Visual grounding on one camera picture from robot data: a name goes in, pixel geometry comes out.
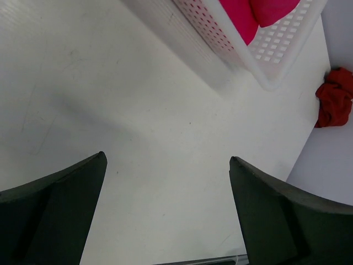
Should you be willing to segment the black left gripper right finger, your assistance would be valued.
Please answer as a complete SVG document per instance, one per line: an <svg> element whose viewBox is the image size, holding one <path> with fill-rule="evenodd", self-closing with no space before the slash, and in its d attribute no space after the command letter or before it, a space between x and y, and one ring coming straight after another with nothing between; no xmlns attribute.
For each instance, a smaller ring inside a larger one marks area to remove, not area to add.
<svg viewBox="0 0 353 265"><path fill-rule="evenodd" d="M239 157L229 177L250 264L352 264L352 206L303 191Z"/></svg>

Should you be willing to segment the white perforated plastic basket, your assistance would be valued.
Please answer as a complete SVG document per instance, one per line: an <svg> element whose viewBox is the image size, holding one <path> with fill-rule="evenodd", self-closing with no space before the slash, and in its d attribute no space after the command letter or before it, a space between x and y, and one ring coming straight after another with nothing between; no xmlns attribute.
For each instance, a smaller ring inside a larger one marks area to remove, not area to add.
<svg viewBox="0 0 353 265"><path fill-rule="evenodd" d="M275 90L300 54L326 1L299 1L246 44L221 1L125 1L158 37L207 81L217 65L241 67L260 86Z"/></svg>

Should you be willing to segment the aluminium frame rail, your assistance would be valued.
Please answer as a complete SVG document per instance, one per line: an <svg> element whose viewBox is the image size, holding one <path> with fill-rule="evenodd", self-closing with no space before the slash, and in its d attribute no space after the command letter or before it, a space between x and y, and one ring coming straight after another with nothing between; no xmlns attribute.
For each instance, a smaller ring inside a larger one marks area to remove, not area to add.
<svg viewBox="0 0 353 265"><path fill-rule="evenodd" d="M170 262L170 263L160 263L159 265L186 265L186 264L249 264L247 255L236 255L227 257L216 257L208 259L197 259L190 261L180 261L180 262Z"/></svg>

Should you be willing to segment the dark red t shirt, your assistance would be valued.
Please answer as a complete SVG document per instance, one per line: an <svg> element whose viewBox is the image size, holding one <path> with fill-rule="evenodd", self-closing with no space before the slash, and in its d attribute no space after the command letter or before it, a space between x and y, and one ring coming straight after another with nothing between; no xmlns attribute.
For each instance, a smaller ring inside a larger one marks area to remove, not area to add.
<svg viewBox="0 0 353 265"><path fill-rule="evenodd" d="M352 72L343 67L331 70L315 96L319 99L316 128L345 125L352 110Z"/></svg>

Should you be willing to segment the pink rolled t shirt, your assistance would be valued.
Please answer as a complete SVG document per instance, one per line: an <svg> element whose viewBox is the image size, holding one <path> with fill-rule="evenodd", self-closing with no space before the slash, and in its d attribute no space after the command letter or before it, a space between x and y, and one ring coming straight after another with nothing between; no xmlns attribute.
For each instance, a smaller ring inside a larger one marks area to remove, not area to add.
<svg viewBox="0 0 353 265"><path fill-rule="evenodd" d="M222 0L220 4L246 45L255 38L259 27L275 24L293 11L299 0Z"/></svg>

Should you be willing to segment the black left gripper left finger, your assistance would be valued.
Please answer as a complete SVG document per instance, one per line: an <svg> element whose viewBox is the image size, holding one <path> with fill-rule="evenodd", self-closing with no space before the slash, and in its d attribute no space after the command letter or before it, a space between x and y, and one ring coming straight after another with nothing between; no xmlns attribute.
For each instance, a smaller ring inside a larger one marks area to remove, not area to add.
<svg viewBox="0 0 353 265"><path fill-rule="evenodd" d="M98 152L1 192L1 264L79 264L108 161Z"/></svg>

